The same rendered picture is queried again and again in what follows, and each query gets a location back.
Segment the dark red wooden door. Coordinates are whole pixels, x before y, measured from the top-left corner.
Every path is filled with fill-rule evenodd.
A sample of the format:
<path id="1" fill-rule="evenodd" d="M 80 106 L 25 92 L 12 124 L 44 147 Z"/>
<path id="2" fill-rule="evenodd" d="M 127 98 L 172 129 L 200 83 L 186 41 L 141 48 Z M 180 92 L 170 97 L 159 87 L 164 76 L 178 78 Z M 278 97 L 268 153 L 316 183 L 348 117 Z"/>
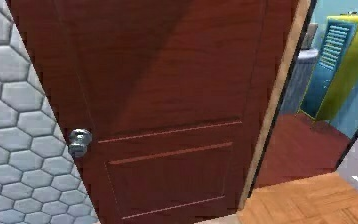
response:
<path id="1" fill-rule="evenodd" d="M 299 0 L 7 0 L 101 224 L 234 213 Z"/>

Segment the silver round door knob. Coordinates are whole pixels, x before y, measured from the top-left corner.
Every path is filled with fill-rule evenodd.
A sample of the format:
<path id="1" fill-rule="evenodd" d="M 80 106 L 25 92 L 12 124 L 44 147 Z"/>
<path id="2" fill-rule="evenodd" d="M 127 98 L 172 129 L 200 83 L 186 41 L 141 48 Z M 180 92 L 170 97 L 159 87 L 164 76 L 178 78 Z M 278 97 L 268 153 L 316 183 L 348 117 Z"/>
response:
<path id="1" fill-rule="evenodd" d="M 73 158 L 85 155 L 92 141 L 92 134 L 86 129 L 74 129 L 69 135 L 68 152 Z"/>

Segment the grey blue round bin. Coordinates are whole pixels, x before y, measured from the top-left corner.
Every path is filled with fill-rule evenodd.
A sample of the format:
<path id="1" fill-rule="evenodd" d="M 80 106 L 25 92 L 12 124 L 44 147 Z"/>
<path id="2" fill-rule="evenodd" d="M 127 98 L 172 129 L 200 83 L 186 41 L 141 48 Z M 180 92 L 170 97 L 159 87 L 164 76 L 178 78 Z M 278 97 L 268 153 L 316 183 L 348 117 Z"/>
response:
<path id="1" fill-rule="evenodd" d="M 308 85 L 318 57 L 317 49 L 301 50 L 289 80 L 280 114 L 295 114 Z"/>

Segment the yellow and blue cabinet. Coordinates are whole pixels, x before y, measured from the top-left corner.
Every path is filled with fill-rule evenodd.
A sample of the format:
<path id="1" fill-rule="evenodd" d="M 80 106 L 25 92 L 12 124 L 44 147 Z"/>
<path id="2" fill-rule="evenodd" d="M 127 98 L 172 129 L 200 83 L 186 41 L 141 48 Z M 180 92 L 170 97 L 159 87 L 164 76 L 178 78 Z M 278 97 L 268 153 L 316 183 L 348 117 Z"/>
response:
<path id="1" fill-rule="evenodd" d="M 299 112 L 332 120 L 358 81 L 358 16 L 328 16 L 325 35 Z"/>

